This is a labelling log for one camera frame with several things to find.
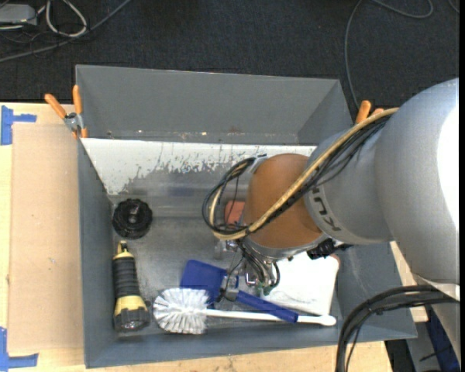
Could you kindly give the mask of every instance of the white cloth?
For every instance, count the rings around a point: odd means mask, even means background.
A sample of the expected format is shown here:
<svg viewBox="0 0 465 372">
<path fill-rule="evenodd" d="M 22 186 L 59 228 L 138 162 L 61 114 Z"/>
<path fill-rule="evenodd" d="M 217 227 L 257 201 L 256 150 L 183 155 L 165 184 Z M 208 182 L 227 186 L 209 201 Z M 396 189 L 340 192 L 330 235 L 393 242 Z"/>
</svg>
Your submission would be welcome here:
<svg viewBox="0 0 465 372">
<path fill-rule="evenodd" d="M 307 313 L 326 315 L 331 311 L 332 297 L 339 270 L 334 257 L 310 259 L 306 252 L 292 260 L 277 262 L 281 279 L 279 285 L 263 299 Z"/>
</svg>

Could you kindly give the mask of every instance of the black and yellow flashlight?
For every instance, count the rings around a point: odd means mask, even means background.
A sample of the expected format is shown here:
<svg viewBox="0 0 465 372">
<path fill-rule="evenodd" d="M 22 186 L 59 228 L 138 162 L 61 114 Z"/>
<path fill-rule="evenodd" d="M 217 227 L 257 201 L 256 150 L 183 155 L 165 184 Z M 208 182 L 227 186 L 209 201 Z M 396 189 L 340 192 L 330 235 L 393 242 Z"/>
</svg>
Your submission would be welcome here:
<svg viewBox="0 0 465 372">
<path fill-rule="evenodd" d="M 112 276 L 115 291 L 114 329 L 132 332 L 150 324 L 150 313 L 140 294 L 134 256 L 128 251 L 127 242 L 121 241 L 117 254 L 112 258 Z"/>
</svg>

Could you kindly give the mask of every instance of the brush handle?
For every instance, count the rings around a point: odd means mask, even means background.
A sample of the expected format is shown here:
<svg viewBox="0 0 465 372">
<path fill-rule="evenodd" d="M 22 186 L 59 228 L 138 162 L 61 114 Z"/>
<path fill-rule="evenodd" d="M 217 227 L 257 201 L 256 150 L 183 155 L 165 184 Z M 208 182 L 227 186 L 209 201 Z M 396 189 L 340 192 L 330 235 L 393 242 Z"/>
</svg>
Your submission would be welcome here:
<svg viewBox="0 0 465 372">
<path fill-rule="evenodd" d="M 227 319 L 255 319 L 259 321 L 284 321 L 272 314 L 255 313 L 255 312 L 227 312 L 224 310 L 215 310 L 213 308 L 206 308 L 201 310 L 200 313 L 205 314 L 207 317 L 223 317 Z M 300 315 L 297 318 L 298 323 L 304 324 L 320 324 L 323 326 L 334 326 L 336 319 L 331 315 Z"/>
<path fill-rule="evenodd" d="M 280 305 L 276 305 L 269 301 L 265 301 L 263 299 L 258 298 L 257 296 L 253 296 L 244 291 L 239 291 L 238 295 L 236 296 L 236 300 L 240 301 L 244 305 L 249 305 L 254 307 L 262 312 L 266 312 L 268 314 L 274 315 L 279 319 L 282 319 L 286 322 L 290 322 L 294 324 L 298 320 L 298 313 L 293 312 L 289 308 L 284 308 Z"/>
</svg>

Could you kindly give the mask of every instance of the toilet brush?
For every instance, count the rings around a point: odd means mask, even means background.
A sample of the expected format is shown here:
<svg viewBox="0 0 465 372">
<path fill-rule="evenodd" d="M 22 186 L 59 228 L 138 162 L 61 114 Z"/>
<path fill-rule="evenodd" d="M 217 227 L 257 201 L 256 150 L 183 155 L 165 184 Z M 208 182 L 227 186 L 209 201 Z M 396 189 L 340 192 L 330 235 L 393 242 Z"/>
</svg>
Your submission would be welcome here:
<svg viewBox="0 0 465 372">
<path fill-rule="evenodd" d="M 171 288 L 153 302 L 153 315 L 162 329 L 175 333 L 199 335 L 206 332 L 207 317 L 284 322 L 271 314 L 259 312 L 223 311 L 207 308 L 209 293 L 203 289 Z M 334 326 L 331 315 L 300 315 L 296 322 Z"/>
</svg>

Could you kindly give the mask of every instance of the cable bundle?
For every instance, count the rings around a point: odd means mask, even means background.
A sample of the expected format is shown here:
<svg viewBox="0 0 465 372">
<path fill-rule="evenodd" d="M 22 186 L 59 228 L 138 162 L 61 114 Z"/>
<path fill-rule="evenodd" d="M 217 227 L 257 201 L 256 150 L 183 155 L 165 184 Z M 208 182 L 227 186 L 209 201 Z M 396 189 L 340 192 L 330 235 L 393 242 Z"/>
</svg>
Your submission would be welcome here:
<svg viewBox="0 0 465 372">
<path fill-rule="evenodd" d="M 393 288 L 374 296 L 361 303 L 346 317 L 341 333 L 339 334 L 338 349 L 336 353 L 336 372 L 347 372 L 353 349 L 357 343 L 362 325 L 373 315 L 381 315 L 384 312 L 399 308 L 411 308 L 438 303 L 452 303 L 457 300 L 444 294 L 431 285 L 411 285 L 407 287 Z M 353 345 L 346 361 L 346 345 L 352 335 L 355 334 Z"/>
</svg>

